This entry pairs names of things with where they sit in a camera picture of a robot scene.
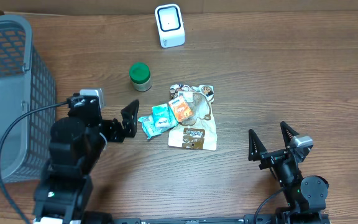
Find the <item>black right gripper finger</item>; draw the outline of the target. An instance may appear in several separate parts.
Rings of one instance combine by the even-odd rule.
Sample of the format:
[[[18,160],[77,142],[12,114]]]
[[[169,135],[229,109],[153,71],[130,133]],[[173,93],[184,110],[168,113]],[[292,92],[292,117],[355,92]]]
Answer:
[[[290,141],[294,136],[299,135],[294,129],[292,129],[286,122],[282,121],[280,123],[280,128],[282,131],[283,140],[285,146],[288,147],[290,145]]]
[[[248,160],[259,161],[263,158],[263,155],[267,153],[267,150],[253,129],[249,129],[248,133],[249,133]]]

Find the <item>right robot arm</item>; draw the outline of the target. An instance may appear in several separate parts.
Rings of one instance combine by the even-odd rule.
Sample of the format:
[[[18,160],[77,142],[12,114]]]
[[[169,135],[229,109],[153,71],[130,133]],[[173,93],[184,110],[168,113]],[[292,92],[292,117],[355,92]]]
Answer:
[[[278,181],[280,189],[266,198],[253,215],[245,215],[244,223],[329,223],[329,216],[321,212],[326,209],[329,183],[318,175],[303,177],[299,164],[310,153],[314,141],[307,134],[300,134],[286,122],[280,123],[285,147],[269,152],[253,129],[249,135],[249,161],[259,161],[259,169],[268,169]],[[275,213],[261,215],[264,205],[278,194],[284,194],[286,207]]]

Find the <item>orange tissue pack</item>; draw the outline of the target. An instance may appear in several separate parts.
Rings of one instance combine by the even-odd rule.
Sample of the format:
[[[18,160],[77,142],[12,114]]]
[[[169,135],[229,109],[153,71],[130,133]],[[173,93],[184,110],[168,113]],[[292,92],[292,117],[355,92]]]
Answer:
[[[191,108],[182,96],[178,96],[170,100],[168,104],[175,116],[175,119],[179,123],[193,116]]]

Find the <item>green lid jar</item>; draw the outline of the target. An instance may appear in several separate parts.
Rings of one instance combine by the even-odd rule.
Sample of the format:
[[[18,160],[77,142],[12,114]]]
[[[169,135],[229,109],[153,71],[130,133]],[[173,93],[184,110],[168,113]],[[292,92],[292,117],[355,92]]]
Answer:
[[[135,63],[129,70],[132,85],[137,91],[147,91],[152,87],[149,67],[144,63]]]

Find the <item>teal tissue pack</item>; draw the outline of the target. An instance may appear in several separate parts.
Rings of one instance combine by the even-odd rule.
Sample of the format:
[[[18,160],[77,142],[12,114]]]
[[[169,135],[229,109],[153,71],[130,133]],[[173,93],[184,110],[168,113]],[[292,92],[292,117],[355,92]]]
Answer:
[[[174,128],[178,124],[175,115],[167,103],[153,106],[152,116],[154,120],[154,126],[161,133]]]

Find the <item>light teal wipes pack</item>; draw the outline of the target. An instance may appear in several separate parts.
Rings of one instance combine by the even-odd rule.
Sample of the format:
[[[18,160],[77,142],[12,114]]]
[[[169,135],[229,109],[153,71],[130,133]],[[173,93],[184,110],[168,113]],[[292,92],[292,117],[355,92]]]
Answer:
[[[161,130],[155,127],[154,119],[152,115],[142,116],[138,119],[138,122],[141,123],[142,130],[147,136],[147,139],[150,140],[155,136],[161,135]]]

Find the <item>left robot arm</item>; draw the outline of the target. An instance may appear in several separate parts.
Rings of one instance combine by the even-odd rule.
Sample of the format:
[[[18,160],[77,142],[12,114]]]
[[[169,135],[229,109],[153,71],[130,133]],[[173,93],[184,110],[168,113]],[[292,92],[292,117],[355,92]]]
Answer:
[[[139,101],[122,109],[121,122],[103,119],[95,96],[68,104],[68,115],[50,129],[50,159],[34,193],[34,223],[112,223],[109,213],[86,211],[93,191],[90,173],[109,142],[135,136]]]

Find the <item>brown snack pouch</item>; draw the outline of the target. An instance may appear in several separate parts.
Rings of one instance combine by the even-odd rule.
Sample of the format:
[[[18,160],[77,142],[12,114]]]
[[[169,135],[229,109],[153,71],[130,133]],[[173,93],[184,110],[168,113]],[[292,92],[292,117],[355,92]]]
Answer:
[[[168,145],[185,149],[216,150],[218,137],[212,112],[214,86],[174,84],[170,87],[170,95],[173,100],[182,96],[192,115],[169,131]]]

